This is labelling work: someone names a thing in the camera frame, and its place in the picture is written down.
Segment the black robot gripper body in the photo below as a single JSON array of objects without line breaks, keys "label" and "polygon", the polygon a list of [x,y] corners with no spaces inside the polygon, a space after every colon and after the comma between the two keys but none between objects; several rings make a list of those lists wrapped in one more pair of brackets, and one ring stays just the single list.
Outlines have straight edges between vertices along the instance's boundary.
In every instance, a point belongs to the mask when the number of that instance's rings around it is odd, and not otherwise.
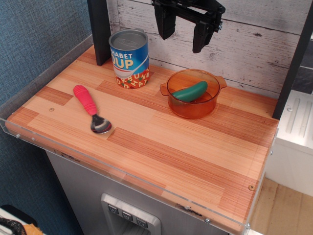
[{"label": "black robot gripper body", "polygon": [[176,17],[192,23],[205,18],[216,18],[215,32],[222,28],[222,14],[225,7],[216,0],[153,0],[154,4],[162,4],[171,7]]}]

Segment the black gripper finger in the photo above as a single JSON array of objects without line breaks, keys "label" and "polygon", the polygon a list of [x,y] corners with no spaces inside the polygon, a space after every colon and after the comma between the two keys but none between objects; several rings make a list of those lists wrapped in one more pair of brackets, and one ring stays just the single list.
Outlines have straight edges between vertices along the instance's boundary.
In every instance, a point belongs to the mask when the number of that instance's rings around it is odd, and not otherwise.
[{"label": "black gripper finger", "polygon": [[200,53],[209,44],[216,28],[216,18],[197,20],[194,28],[193,53]]},{"label": "black gripper finger", "polygon": [[176,15],[171,7],[154,4],[158,33],[163,40],[168,39],[175,32]]}]

